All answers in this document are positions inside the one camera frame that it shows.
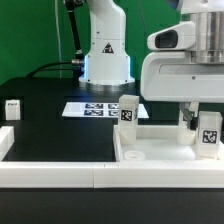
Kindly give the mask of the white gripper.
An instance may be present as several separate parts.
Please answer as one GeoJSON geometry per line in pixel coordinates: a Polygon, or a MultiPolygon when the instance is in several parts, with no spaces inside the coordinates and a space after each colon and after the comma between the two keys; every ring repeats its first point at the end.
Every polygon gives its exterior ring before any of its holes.
{"type": "Polygon", "coordinates": [[[224,103],[224,65],[192,61],[196,24],[192,21],[151,34],[151,53],[143,61],[140,90],[147,101],[181,102],[182,120],[197,127],[197,103],[224,103]]]}

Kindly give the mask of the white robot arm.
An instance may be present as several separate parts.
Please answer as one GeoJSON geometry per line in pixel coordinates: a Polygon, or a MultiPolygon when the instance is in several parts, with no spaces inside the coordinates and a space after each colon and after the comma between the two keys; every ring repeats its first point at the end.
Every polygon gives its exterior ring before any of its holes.
{"type": "MultiPolygon", "coordinates": [[[[147,101],[224,103],[224,0],[165,1],[181,19],[148,37],[141,95],[147,101]]],[[[123,10],[113,0],[87,4],[91,48],[80,82],[95,89],[132,83],[123,10]]]]}

